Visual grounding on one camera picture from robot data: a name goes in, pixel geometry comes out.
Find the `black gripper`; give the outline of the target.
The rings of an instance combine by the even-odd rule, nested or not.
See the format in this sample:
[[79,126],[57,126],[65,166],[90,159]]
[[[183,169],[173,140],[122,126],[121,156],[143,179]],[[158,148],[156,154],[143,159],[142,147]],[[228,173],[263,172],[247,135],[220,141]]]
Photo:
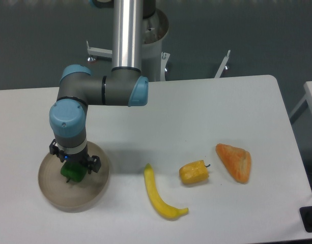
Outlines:
[[96,155],[92,155],[91,157],[88,155],[87,144],[84,148],[81,148],[81,150],[76,153],[73,153],[73,150],[74,148],[57,145],[55,139],[53,139],[49,145],[49,153],[56,156],[61,163],[64,161],[70,163],[79,163],[84,168],[87,168],[88,174],[91,174],[92,172],[99,172],[99,169],[101,168],[100,158]]

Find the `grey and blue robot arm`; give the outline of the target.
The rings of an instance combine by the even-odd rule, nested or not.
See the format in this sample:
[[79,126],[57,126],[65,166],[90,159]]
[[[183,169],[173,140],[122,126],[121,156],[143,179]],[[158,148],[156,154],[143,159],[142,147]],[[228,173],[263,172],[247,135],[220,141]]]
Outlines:
[[79,163],[88,173],[101,161],[89,156],[86,135],[88,106],[145,106],[148,79],[141,74],[143,1],[114,1],[112,70],[95,79],[87,67],[70,65],[63,71],[56,102],[49,112],[54,140],[50,154],[61,162]]

